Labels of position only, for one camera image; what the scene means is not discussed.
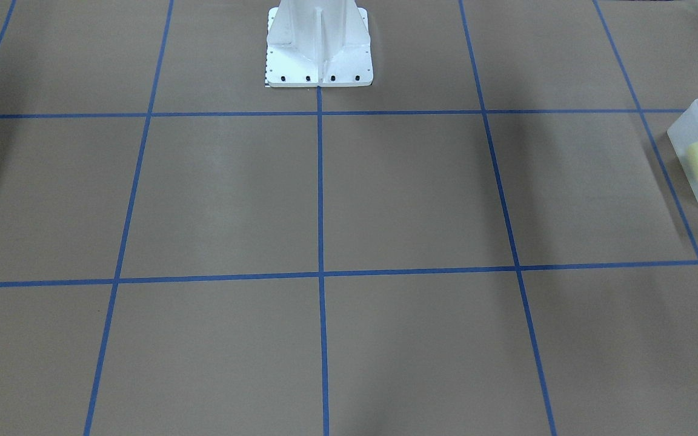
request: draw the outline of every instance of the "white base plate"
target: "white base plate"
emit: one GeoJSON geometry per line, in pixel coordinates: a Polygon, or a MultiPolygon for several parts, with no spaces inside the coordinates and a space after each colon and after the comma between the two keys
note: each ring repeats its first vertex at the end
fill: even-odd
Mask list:
{"type": "MultiPolygon", "coordinates": [[[[357,8],[360,16],[368,28],[368,11],[357,8]]],[[[268,11],[268,30],[279,8],[271,8],[268,11]]],[[[371,62],[371,50],[353,50],[349,53],[340,53],[339,59],[333,59],[328,76],[321,82],[317,80],[316,67],[306,61],[293,60],[291,56],[280,52],[277,47],[268,47],[265,55],[265,85],[271,88],[315,88],[368,86],[373,83],[373,63],[371,62]]]]}

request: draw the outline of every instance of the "blue grid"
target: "blue grid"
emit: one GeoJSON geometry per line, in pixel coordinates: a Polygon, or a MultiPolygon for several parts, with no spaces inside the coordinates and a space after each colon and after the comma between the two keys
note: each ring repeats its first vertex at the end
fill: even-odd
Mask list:
{"type": "MultiPolygon", "coordinates": [[[[134,172],[133,183],[128,199],[127,215],[125,215],[124,231],[122,232],[119,254],[116,263],[115,275],[110,279],[67,279],[67,280],[33,280],[33,281],[12,281],[0,282],[0,288],[10,287],[39,287],[39,286],[56,286],[56,285],[111,285],[111,292],[108,302],[108,310],[105,318],[104,331],[102,334],[102,342],[99,348],[99,358],[96,365],[96,370],[91,389],[91,397],[88,403],[88,415],[85,422],[84,435],[89,436],[93,422],[93,414],[95,410],[95,401],[99,391],[99,384],[102,376],[104,365],[106,345],[108,342],[109,329],[111,328],[111,320],[117,296],[117,290],[121,284],[133,283],[167,283],[167,282],[221,282],[221,281],[236,281],[236,280],[263,280],[263,279],[303,279],[316,278],[319,280],[319,322],[321,323],[321,359],[322,359],[322,425],[324,426],[324,435],[330,433],[330,407],[329,407],[329,389],[328,389],[328,365],[327,365],[327,313],[325,302],[325,278],[326,277],[347,277],[347,276],[398,276],[398,275],[427,275],[427,274],[463,274],[463,273],[510,273],[514,271],[519,285],[520,296],[523,303],[524,314],[527,320],[527,328],[531,340],[531,347],[534,353],[535,364],[537,366],[537,374],[540,381],[540,390],[543,395],[543,403],[545,404],[546,414],[548,416],[549,429],[552,436],[556,436],[556,424],[554,421],[554,413],[551,407],[551,401],[548,396],[548,388],[545,381],[545,371],[540,358],[540,351],[537,345],[537,339],[534,329],[534,321],[532,318],[531,308],[527,300],[526,287],[524,285],[524,271],[551,271],[551,270],[580,270],[580,269],[601,269],[601,268],[663,268],[673,266],[697,265],[698,266],[698,244],[693,235],[689,221],[686,218],[686,213],[682,208],[682,204],[676,193],[670,174],[662,160],[659,147],[648,125],[645,117],[647,113],[682,113],[684,108],[642,108],[634,91],[634,86],[631,83],[626,67],[623,65],[620,53],[618,52],[613,36],[610,33],[610,28],[607,25],[607,20],[604,17],[602,9],[599,7],[598,0],[592,0],[596,9],[596,13],[605,30],[607,39],[610,42],[610,47],[613,50],[616,61],[620,66],[624,80],[634,101],[635,108],[627,110],[613,110],[613,108],[596,108],[595,110],[583,110],[582,108],[571,108],[570,110],[488,110],[485,107],[481,81],[479,76],[479,67],[477,67],[476,55],[473,50],[473,42],[470,37],[468,20],[465,14],[465,6],[463,0],[457,0],[462,16],[462,25],[465,30],[465,41],[468,47],[468,55],[470,57],[471,66],[473,67],[474,80],[476,81],[477,97],[479,98],[480,110],[390,110],[390,111],[324,111],[322,110],[322,89],[316,89],[316,111],[153,111],[155,105],[155,96],[158,90],[158,79],[161,73],[169,26],[171,23],[171,14],[174,9],[174,0],[169,0],[166,22],[161,39],[160,53],[155,69],[155,77],[153,78],[152,89],[150,92],[150,102],[146,113],[44,113],[44,114],[0,114],[0,119],[72,119],[72,118],[121,118],[133,117],[144,118],[144,129],[142,132],[141,144],[139,144],[138,160],[136,161],[136,171],[134,172]],[[667,187],[673,196],[678,213],[682,219],[682,223],[686,228],[686,233],[690,243],[696,254],[696,259],[693,260],[654,260],[653,262],[604,262],[604,263],[583,263],[583,264],[556,264],[556,265],[521,265],[518,253],[516,251],[516,241],[513,237],[513,227],[508,213],[506,197],[502,188],[502,178],[497,163],[496,153],[494,150],[493,138],[488,121],[488,115],[496,114],[545,114],[545,113],[636,113],[640,116],[643,122],[643,127],[651,141],[654,154],[656,155],[657,163],[662,170],[662,174],[667,182],[667,187]],[[496,267],[468,267],[468,268],[410,268],[410,269],[378,269],[378,270],[348,270],[348,271],[326,271],[324,268],[324,166],[322,166],[322,117],[324,116],[384,116],[384,115],[464,115],[473,114],[481,115],[482,121],[487,132],[488,147],[492,157],[493,170],[498,190],[500,203],[502,206],[502,214],[506,223],[507,236],[510,245],[510,250],[513,256],[513,265],[496,266],[496,267]],[[122,262],[125,257],[125,246],[127,245],[128,230],[130,229],[131,217],[133,215],[133,207],[136,201],[136,191],[138,190],[139,175],[141,174],[142,162],[144,159],[144,151],[147,145],[147,134],[149,132],[150,122],[153,118],[159,117],[213,117],[213,116],[315,116],[317,122],[317,165],[318,165],[318,271],[297,271],[283,273],[262,273],[262,274],[238,274],[238,275],[216,275],[216,276],[162,276],[162,277],[134,277],[122,278],[122,262]]],[[[11,0],[5,21],[0,31],[0,46],[12,18],[12,13],[16,7],[17,0],[11,0]]]]}

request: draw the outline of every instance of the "white metal bracket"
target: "white metal bracket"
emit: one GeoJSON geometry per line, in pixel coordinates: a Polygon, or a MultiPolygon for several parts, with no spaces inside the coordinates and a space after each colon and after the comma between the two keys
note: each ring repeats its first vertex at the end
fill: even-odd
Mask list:
{"type": "Polygon", "coordinates": [[[272,87],[368,86],[368,11],[354,0],[282,0],[268,12],[265,82],[272,87]]]}

